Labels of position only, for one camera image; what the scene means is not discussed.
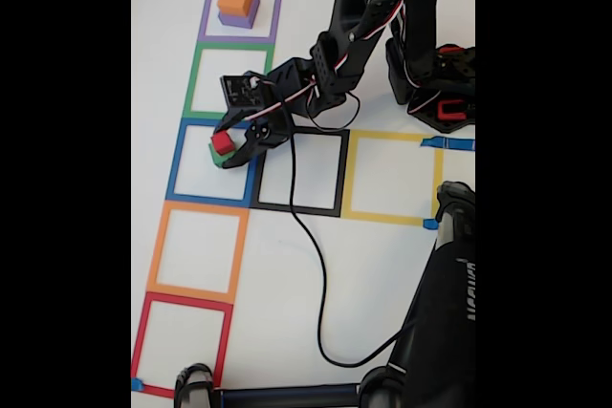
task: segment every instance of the black wire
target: black wire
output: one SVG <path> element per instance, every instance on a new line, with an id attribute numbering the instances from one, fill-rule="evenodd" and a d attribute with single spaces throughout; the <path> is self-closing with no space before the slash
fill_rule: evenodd
<path id="1" fill-rule="evenodd" d="M 352 118 L 349 120 L 349 122 L 348 122 L 348 123 L 346 123 L 346 124 L 345 124 L 344 126 L 342 126 L 341 128 L 325 128 L 325 127 L 323 127 L 323 126 L 319 126 L 319 125 L 317 124 L 317 122 L 316 122 L 316 121 L 314 121 L 314 120 L 313 120 L 313 118 L 312 118 L 312 117 L 311 117 L 311 115 L 310 115 L 310 104 L 306 104 L 306 115 L 308 116 L 308 118 L 310 119 L 310 121 L 311 121 L 311 122 L 312 122 L 312 123 L 315 125 L 315 127 L 316 127 L 316 128 L 319 130 L 319 131 L 321 131 L 321 132 L 323 132 L 323 133 L 336 133 L 336 132 L 338 132 L 338 131 L 342 131 L 343 129 L 348 128 L 348 127 L 349 127 L 349 126 L 350 126 L 350 125 L 353 123 L 353 121 L 355 121 L 355 118 L 357 118 L 357 115 L 359 115 L 359 114 L 360 114 L 360 110 L 361 110 L 361 101 L 360 101 L 360 99 L 359 99 L 357 96 L 355 96 L 355 95 L 354 95 L 353 93 L 351 93 L 350 91 L 347 91 L 347 94 L 348 94 L 350 97 L 352 97 L 354 100 L 356 100 L 356 101 L 357 101 L 357 110 L 355 111 L 355 115 L 354 115 L 354 116 L 353 116 L 353 117 L 352 117 Z"/>
<path id="2" fill-rule="evenodd" d="M 361 102 L 357 97 L 355 96 L 353 97 L 357 100 L 359 104 L 358 106 L 358 112 L 359 112 L 359 107 L 361 107 Z M 278 100 L 281 102 L 283 113 L 285 114 L 285 119 L 287 121 L 287 128 L 289 129 L 289 142 L 291 144 L 292 173 L 291 173 L 291 189 L 289 192 L 289 209 L 291 210 L 291 214 L 294 216 L 294 219 L 299 223 L 299 225 L 306 232 L 310 240 L 313 242 L 313 246 L 315 246 L 315 249 L 317 250 L 318 260 L 320 261 L 321 271 L 323 274 L 323 291 L 321 294 L 321 303 L 320 303 L 320 307 L 318 310 L 318 322 L 317 322 L 318 350 L 320 351 L 322 357 L 327 362 L 331 363 L 332 365 L 336 365 L 337 367 L 341 367 L 341 368 L 359 368 L 361 365 L 365 365 L 370 360 L 378 356 L 382 351 L 384 351 L 391 343 L 393 343 L 396 339 L 398 339 L 402 334 L 408 332 L 412 328 L 412 326 L 415 324 L 416 321 L 415 320 L 409 321 L 397 333 L 395 333 L 393 336 L 387 339 L 376 351 L 374 351 L 372 354 L 370 354 L 368 357 L 364 358 L 363 360 L 360 360 L 359 362 L 355 362 L 355 363 L 337 362 L 325 353 L 325 350 L 323 349 L 323 343 L 321 340 L 321 329 L 323 325 L 323 312 L 325 310 L 325 299 L 327 297 L 327 267 L 325 267 L 325 260 L 323 260 L 323 254 L 321 252 L 320 247 L 317 244 L 317 240 L 313 236 L 313 233 L 311 233 L 310 229 L 308 229 L 308 227 L 301 220 L 299 220 L 299 217 L 295 213 L 294 194 L 295 194 L 295 163 L 296 161 L 295 161 L 294 120 L 291 117 L 289 108 L 287 107 L 287 104 L 285 103 L 285 99 L 282 97 L 282 95 L 278 97 Z"/>

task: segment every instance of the red cube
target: red cube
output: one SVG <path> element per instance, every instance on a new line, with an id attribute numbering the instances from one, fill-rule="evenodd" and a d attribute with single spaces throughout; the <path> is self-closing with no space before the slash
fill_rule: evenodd
<path id="1" fill-rule="evenodd" d="M 219 131 L 217 134 L 213 135 L 210 140 L 212 140 L 214 151 L 219 155 L 226 155 L 235 150 L 231 137 L 227 131 Z"/>

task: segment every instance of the colored tape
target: colored tape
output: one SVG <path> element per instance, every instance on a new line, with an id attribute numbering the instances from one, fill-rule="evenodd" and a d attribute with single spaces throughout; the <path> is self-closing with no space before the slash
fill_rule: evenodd
<path id="1" fill-rule="evenodd" d="M 438 222 L 436 219 L 424 219 L 423 228 L 425 229 L 438 229 Z"/>
<path id="2" fill-rule="evenodd" d="M 431 139 L 423 139 L 422 147 L 446 148 L 447 150 L 476 151 L 476 139 L 453 139 L 436 136 Z"/>
<path id="3" fill-rule="evenodd" d="M 142 392 L 144 390 L 144 384 L 137 377 L 132 378 L 132 392 Z"/>

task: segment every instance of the green cube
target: green cube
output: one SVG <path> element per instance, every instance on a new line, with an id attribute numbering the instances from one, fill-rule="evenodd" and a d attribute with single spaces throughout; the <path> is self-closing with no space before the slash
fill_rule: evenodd
<path id="1" fill-rule="evenodd" d="M 214 162 L 217 167 L 222 167 L 223 162 L 225 160 L 230 159 L 236 154 L 236 150 L 234 150 L 233 152 L 227 153 L 226 155 L 219 155 L 212 146 L 212 142 L 208 144 L 208 150 L 210 150 L 212 162 Z"/>

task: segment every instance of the robotic arm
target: robotic arm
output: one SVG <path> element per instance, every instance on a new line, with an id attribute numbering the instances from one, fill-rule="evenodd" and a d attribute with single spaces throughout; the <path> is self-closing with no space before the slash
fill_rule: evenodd
<path id="1" fill-rule="evenodd" d="M 318 36 L 311 59 L 291 58 L 265 76 L 221 77 L 228 111 L 215 133 L 250 124 L 246 143 L 222 167 L 241 166 L 289 138 L 275 95 L 292 113 L 310 119 L 343 104 L 387 25 L 393 37 L 386 42 L 386 60 L 397 103 L 442 133 L 474 124 L 476 50 L 454 44 L 436 49 L 436 0 L 336 0 L 329 30 Z"/>

